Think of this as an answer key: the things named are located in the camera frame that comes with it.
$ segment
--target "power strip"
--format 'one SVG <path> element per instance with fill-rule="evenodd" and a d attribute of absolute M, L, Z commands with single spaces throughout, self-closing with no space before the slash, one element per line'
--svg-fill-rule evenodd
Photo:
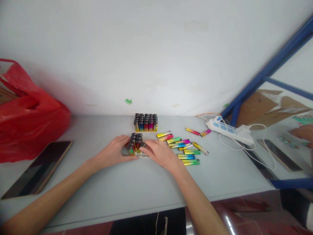
<path fill-rule="evenodd" d="M 253 138 L 250 135 L 250 130 L 247 126 L 242 125 L 238 128 L 235 128 L 221 122 L 221 120 L 222 117 L 216 117 L 214 119 L 210 119 L 206 123 L 206 125 L 208 126 L 209 129 L 219 132 L 235 140 L 238 140 L 244 144 L 247 144 L 249 146 L 254 145 Z"/>

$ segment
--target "cardboard box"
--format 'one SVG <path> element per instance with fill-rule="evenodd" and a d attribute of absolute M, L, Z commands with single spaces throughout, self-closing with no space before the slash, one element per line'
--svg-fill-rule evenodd
<path fill-rule="evenodd" d="M 281 97 L 280 106 L 273 101 L 274 99 L 268 98 L 271 95 L 273 98 L 278 98 L 281 93 L 282 91 L 277 90 L 258 89 L 241 105 L 236 127 L 256 123 L 269 127 L 290 116 L 312 110 L 289 96 Z M 261 130 L 263 127 L 253 126 L 251 129 Z"/>
<path fill-rule="evenodd" d="M 8 90 L 3 89 L 0 87 L 0 105 L 9 102 L 11 100 L 17 99 L 18 96 L 9 92 Z"/>

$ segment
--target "blue metal shelf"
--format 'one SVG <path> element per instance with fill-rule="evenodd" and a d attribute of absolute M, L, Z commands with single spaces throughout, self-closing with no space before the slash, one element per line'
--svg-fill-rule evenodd
<path fill-rule="evenodd" d="M 313 16 L 302 26 L 302 28 L 283 46 L 283 48 L 269 61 L 252 81 L 243 89 L 243 91 L 230 103 L 230 105 L 222 112 L 224 119 L 228 118 L 233 112 L 231 122 L 232 126 L 236 125 L 237 118 L 234 115 L 235 105 L 241 106 L 268 78 L 270 78 L 286 61 L 288 61 L 298 50 L 300 50 L 313 37 Z"/>
<path fill-rule="evenodd" d="M 272 83 L 295 94 L 313 101 L 313 94 L 286 83 L 271 78 L 298 50 L 300 50 L 313 37 L 313 16 L 296 32 L 293 37 L 279 50 L 243 91 L 222 112 L 224 119 L 232 114 L 231 126 L 236 126 L 241 105 L 265 82 Z M 313 178 L 294 180 L 275 180 L 272 184 L 276 188 L 312 188 Z"/>

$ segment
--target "plastic bag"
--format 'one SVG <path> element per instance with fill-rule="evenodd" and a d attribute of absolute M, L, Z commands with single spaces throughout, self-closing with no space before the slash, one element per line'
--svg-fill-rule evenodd
<path fill-rule="evenodd" d="M 65 132 L 70 111 L 14 60 L 0 59 L 0 83 L 19 96 L 0 105 L 0 163 L 34 159 Z"/>

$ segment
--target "floor tile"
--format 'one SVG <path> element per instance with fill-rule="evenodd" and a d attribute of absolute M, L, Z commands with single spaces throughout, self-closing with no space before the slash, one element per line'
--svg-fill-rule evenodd
<path fill-rule="evenodd" d="M 63 235 L 64 231 L 56 232 L 56 233 L 42 233 L 41 235 Z"/>
<path fill-rule="evenodd" d="M 260 211 L 262 209 L 262 207 L 258 207 L 255 203 L 268 207 L 272 211 L 280 211 L 282 209 L 278 190 L 245 195 L 242 198 L 249 211 Z"/>
<path fill-rule="evenodd" d="M 301 235 L 313 235 L 313 232 L 311 232 L 307 229 L 303 229 L 300 227 L 297 227 L 296 229 L 301 233 Z"/>
<path fill-rule="evenodd" d="M 217 201 L 219 204 L 222 204 L 223 207 L 233 210 L 235 212 L 247 211 L 247 207 L 241 197 L 234 197 L 225 200 Z"/>
<path fill-rule="evenodd" d="M 240 218 L 232 209 L 226 207 L 225 203 L 221 201 L 213 202 L 212 205 L 226 226 L 228 224 L 228 220 L 232 225 L 238 225 L 252 221 L 248 218 Z"/>
<path fill-rule="evenodd" d="M 113 222 L 108 222 L 86 227 L 74 228 L 66 230 L 64 235 L 83 235 L 83 234 L 109 235 L 112 223 Z"/>
<path fill-rule="evenodd" d="M 255 221 L 250 221 L 249 223 L 236 225 L 233 227 L 234 234 L 236 235 L 262 235 L 258 225 Z"/>
<path fill-rule="evenodd" d="M 300 235 L 298 230 L 290 225 L 269 222 L 256 222 L 263 235 Z"/>

